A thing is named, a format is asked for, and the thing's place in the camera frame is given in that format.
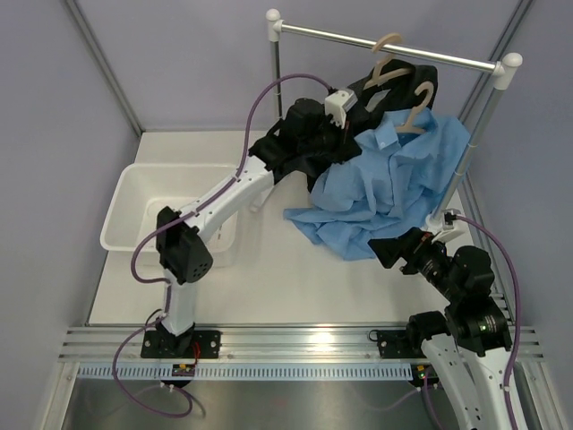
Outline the light blue shirt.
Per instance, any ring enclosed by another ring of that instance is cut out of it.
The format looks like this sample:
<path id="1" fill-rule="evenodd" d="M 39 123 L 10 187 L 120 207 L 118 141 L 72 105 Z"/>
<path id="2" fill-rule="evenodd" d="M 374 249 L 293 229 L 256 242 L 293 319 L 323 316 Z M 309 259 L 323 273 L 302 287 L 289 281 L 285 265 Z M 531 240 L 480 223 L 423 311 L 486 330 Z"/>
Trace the light blue shirt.
<path id="1" fill-rule="evenodd" d="M 470 133 L 456 117 L 428 108 L 414 120 L 423 133 L 398 133 L 409 114 L 387 112 L 376 128 L 359 133 L 361 154 L 331 165 L 316 180 L 310 207 L 286 209 L 284 218 L 346 261 L 373 258 L 372 239 L 422 227 L 445 194 Z"/>

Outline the beige plastic hanger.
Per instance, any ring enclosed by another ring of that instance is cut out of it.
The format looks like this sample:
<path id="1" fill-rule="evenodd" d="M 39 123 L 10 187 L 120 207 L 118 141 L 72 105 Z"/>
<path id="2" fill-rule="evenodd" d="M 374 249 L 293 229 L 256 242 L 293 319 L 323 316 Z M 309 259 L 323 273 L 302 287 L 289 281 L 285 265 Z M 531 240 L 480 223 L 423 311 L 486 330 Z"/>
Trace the beige plastic hanger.
<path id="1" fill-rule="evenodd" d="M 426 81 L 422 82 L 416 89 L 415 95 L 423 95 L 423 100 L 420 104 L 411 108 L 411 111 L 406 119 L 406 121 L 399 126 L 395 127 L 397 133 L 407 133 L 407 134 L 423 134 L 425 130 L 422 127 L 414 125 L 415 118 L 429 106 L 432 101 L 432 97 L 435 93 L 435 86 L 432 82 Z"/>

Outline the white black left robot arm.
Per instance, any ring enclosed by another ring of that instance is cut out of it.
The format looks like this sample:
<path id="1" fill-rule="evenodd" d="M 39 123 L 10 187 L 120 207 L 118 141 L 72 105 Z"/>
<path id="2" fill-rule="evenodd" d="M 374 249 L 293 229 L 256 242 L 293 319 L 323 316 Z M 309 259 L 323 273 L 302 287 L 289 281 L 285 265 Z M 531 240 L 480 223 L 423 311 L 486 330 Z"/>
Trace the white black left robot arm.
<path id="1" fill-rule="evenodd" d="M 146 358 L 196 357 L 203 338 L 196 334 L 196 285 L 214 265 L 207 243 L 245 205 L 271 191 L 287 175 L 306 175 L 339 159 L 349 124 L 313 99 L 298 99 L 255 143 L 248 143 L 236 170 L 219 185 L 180 210 L 163 208 L 154 242 L 165 286 L 158 319 L 144 326 Z"/>

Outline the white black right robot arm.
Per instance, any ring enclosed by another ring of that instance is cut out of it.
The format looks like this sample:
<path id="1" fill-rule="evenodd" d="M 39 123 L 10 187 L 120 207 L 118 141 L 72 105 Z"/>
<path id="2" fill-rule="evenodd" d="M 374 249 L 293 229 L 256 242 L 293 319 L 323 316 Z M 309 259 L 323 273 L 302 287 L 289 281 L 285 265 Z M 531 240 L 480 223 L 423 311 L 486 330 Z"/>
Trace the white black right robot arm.
<path id="1" fill-rule="evenodd" d="M 442 234 L 411 228 L 397 238 L 368 243 L 381 265 L 420 275 L 448 304 L 411 316 L 405 342 L 428 359 L 423 379 L 436 374 L 461 429 L 525 429 L 513 367 L 519 334 L 491 295 L 490 255 L 473 245 L 449 255 Z"/>

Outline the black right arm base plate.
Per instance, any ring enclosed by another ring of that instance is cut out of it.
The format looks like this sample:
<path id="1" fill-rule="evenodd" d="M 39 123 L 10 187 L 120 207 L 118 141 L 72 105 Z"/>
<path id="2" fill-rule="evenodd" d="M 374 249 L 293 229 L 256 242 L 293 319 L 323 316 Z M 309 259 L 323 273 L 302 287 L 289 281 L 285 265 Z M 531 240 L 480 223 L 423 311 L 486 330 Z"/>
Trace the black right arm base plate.
<path id="1" fill-rule="evenodd" d="M 415 359 L 423 358 L 423 354 L 413 348 L 405 330 L 370 330 L 367 334 L 369 341 L 374 342 L 379 355 L 384 359 Z"/>

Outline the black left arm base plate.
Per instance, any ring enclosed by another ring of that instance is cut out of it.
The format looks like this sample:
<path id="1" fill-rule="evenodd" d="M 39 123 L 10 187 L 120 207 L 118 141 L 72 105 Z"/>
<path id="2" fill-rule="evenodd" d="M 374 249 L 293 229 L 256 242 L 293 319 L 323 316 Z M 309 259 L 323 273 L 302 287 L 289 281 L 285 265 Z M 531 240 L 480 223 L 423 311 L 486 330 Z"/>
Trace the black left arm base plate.
<path id="1" fill-rule="evenodd" d="M 220 344 L 220 331 L 194 330 L 178 337 L 162 331 L 147 331 L 141 346 L 141 358 L 216 359 Z"/>

